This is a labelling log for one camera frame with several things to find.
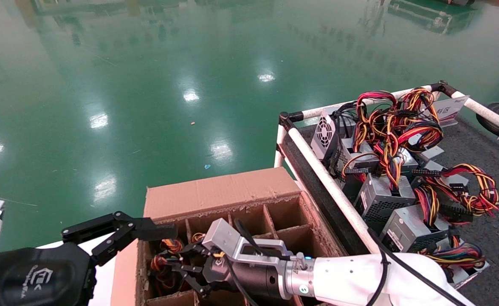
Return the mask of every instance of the white robotic arm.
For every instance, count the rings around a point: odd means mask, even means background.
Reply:
[[[448,284],[440,266],[428,257],[409,253],[395,255],[465,305],[474,306]],[[389,262],[387,281],[374,305],[453,305],[396,262],[391,259]],[[382,270],[381,255],[377,254],[316,258],[312,281],[315,298],[338,306],[364,306],[376,291]]]
[[[220,249],[227,256],[228,261],[234,263],[275,267],[278,276],[278,281],[275,283],[278,287],[274,290],[278,290],[284,300],[298,295],[316,298],[338,306],[365,306],[374,292],[379,290],[383,275],[384,264],[380,254],[315,259],[306,257],[301,252],[293,255],[287,250],[283,241],[242,236],[224,219],[218,219],[212,223],[202,245],[212,251]],[[244,254],[244,248],[249,246],[259,250],[260,254]],[[268,255],[270,253],[265,249],[274,249],[276,254],[280,252],[282,255]],[[459,302],[457,305],[474,306],[448,284],[442,268],[433,260],[412,253],[391,253],[391,255],[396,256],[409,268],[414,269],[439,289],[457,299]],[[389,262],[387,278],[380,296],[373,305],[455,305],[389,256],[387,256],[387,261]],[[260,284],[267,287],[267,278],[261,279]],[[238,286],[238,290],[245,294],[241,286]]]

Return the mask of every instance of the robotic arm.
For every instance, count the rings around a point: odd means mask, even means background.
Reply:
[[[0,201],[0,227],[2,204]],[[78,247],[111,232],[92,255]],[[149,218],[116,212],[64,229],[64,244],[57,248],[0,252],[0,306],[86,306],[93,297],[96,266],[106,264],[134,239],[160,241],[177,236],[175,225],[156,225]],[[377,290],[383,271],[380,255],[315,259],[301,252],[293,255],[283,241],[241,235],[224,219],[215,220],[202,240],[188,244],[179,254],[207,257],[203,267],[196,267],[184,265],[171,252],[159,254],[203,297],[213,290],[229,290],[249,296],[289,300],[298,295],[333,305],[364,306]],[[396,255],[463,304],[473,306],[447,283],[442,269],[431,259],[418,254]],[[202,285],[197,277],[207,284]],[[391,262],[374,305],[453,304]]]
[[[298,295],[316,298],[338,306],[364,306],[376,291],[383,271],[382,257],[377,254],[312,259],[302,253],[293,256],[292,252],[286,250],[281,240],[255,239],[255,243],[261,247],[278,250],[283,256],[289,256],[289,260],[244,254],[244,248],[251,246],[251,243],[224,219],[214,221],[202,241],[202,245],[207,249],[224,252],[228,260],[234,262],[233,272],[236,275],[241,272],[236,264],[274,267],[277,273],[277,281],[275,281],[277,286],[270,281],[270,275],[276,274],[261,269],[259,272],[261,277],[253,277],[253,279],[266,283],[266,286],[261,285],[259,288],[255,283],[246,281],[247,291],[256,295],[278,291],[278,295],[285,300],[290,299],[292,295]],[[441,267],[431,259],[410,253],[395,255],[463,304],[473,306],[469,300],[448,284]],[[222,260],[223,258],[217,259],[214,266],[220,266]],[[214,282],[209,277],[206,277],[206,280]],[[453,305],[395,262],[389,266],[389,277],[381,293],[382,295],[374,304],[376,306]]]

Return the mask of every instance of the metal casing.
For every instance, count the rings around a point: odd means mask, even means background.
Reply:
[[[342,150],[340,151],[338,162],[336,163],[338,172],[341,172],[346,163],[352,158],[357,157],[363,153],[373,152],[372,148],[366,141],[361,143],[358,153],[353,153],[352,138],[343,138],[340,141],[342,142]],[[368,168],[368,171],[372,172],[378,166],[378,164],[379,159],[376,156],[366,155],[352,161],[352,163],[348,165],[348,169]],[[339,176],[335,179],[335,181],[342,189],[342,192],[346,194],[347,198],[350,200],[354,200],[356,198],[363,184],[362,182],[354,178],[354,176],[347,176],[345,179],[342,176]]]
[[[396,209],[381,232],[380,240],[393,252],[418,252],[447,238],[449,222],[440,215],[429,229],[423,222],[420,205]]]
[[[366,176],[366,181],[355,200],[355,209],[375,232],[383,230],[395,209],[415,203],[414,191],[405,176],[400,177],[398,189],[398,195],[391,194],[387,176]]]
[[[312,147],[313,153],[317,156],[317,159],[321,161],[331,157],[333,151],[337,148],[338,137],[351,137],[356,125],[356,122],[353,120],[345,118],[345,127],[343,122],[341,123],[341,126],[337,127],[334,120],[331,118],[331,114],[336,110],[338,110],[338,107],[323,108],[321,117],[319,117],[316,129],[313,132],[310,146]]]
[[[451,248],[449,246],[449,238],[440,240],[439,242],[436,242],[437,247],[441,247],[442,249],[447,249]],[[459,289],[460,287],[464,286],[467,284],[469,281],[471,281],[474,277],[478,276],[478,274],[482,273],[485,269],[490,267],[491,265],[489,264],[488,261],[484,263],[484,266],[481,268],[472,268],[472,269],[463,269],[459,266],[456,265],[451,265],[449,266],[449,271],[451,272],[451,286],[455,289]]]
[[[427,151],[412,153],[412,156],[420,164],[421,167],[427,165],[429,161],[432,161],[436,156],[444,153],[444,150],[441,147],[435,146],[431,147]]]
[[[404,147],[401,147],[400,149],[398,149],[398,152],[400,153],[400,155],[402,155],[402,157],[404,159],[404,163],[400,167],[400,173],[403,176],[410,174],[412,169],[417,169],[417,167],[419,166],[419,163],[410,154],[410,151],[408,151]]]

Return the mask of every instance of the white plastic pipe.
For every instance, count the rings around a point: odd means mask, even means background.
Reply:
[[[422,86],[423,88],[431,91],[431,87],[430,85],[425,85],[425,86]],[[411,89],[405,89],[404,91],[395,91],[394,93],[391,93],[393,96],[395,96],[396,99],[399,99],[400,97],[402,97],[403,95],[405,95],[406,93],[409,93],[410,91],[412,91],[413,88]],[[342,104],[346,104],[346,103],[351,103],[351,102],[355,102],[356,100],[353,100],[353,101],[348,101],[348,102],[343,102],[343,103],[338,103],[338,104],[333,104],[333,105],[329,105],[329,106],[325,106],[325,107],[340,107]],[[380,101],[374,101],[372,99],[366,99],[364,101],[364,103],[366,103],[366,105],[371,105],[371,104],[374,104],[374,103],[378,103]],[[308,119],[308,118],[313,118],[313,117],[318,117],[321,115],[321,110],[323,110],[323,108],[325,107],[318,107],[318,108],[313,108],[311,110],[303,110],[302,111],[302,114],[304,115],[304,119]]]
[[[453,95],[451,95],[452,98],[458,98],[462,96],[465,96],[465,94],[461,93],[460,91],[456,91],[455,93],[453,93]],[[470,108],[475,113],[482,116],[483,118],[486,118],[490,122],[499,126],[499,114],[481,105],[480,103],[477,103],[474,99],[469,98],[466,101],[465,106]]]
[[[370,234],[368,234],[368,226],[360,217],[359,213],[355,210],[348,198],[346,198],[346,195],[342,192],[342,190],[340,190],[338,184],[330,176],[323,164],[321,164],[321,161],[317,159],[311,147],[308,143],[306,143],[300,132],[296,128],[292,128],[288,133],[306,161],[310,164],[310,167],[312,167],[313,171],[317,174],[319,180],[321,180],[325,188],[328,190],[329,194],[336,202],[336,205],[338,205],[342,213],[346,216],[346,219],[350,221],[350,224],[355,229],[355,232],[362,240],[366,248],[368,248],[372,254],[379,254],[380,250],[377,244],[372,240]]]
[[[278,124],[278,138],[276,138],[276,143],[278,145],[281,145],[284,140],[285,140],[285,135],[287,134],[287,131],[285,128],[281,125]],[[276,150],[276,155],[274,157],[274,168],[281,167],[283,165],[283,156],[282,154]]]

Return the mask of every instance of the warning sticker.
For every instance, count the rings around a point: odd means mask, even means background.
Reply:
[[[404,247],[400,243],[400,240],[398,239],[397,234],[395,234],[393,231],[391,231],[391,229],[387,230],[387,234],[389,235],[389,237],[391,237],[391,240],[393,240],[393,242],[397,245],[398,249],[402,252],[402,249],[404,249]]]
[[[361,202],[362,202],[362,206],[364,207],[364,210],[366,210],[366,207],[368,205],[366,204],[366,194],[364,194],[364,192],[361,192]]]

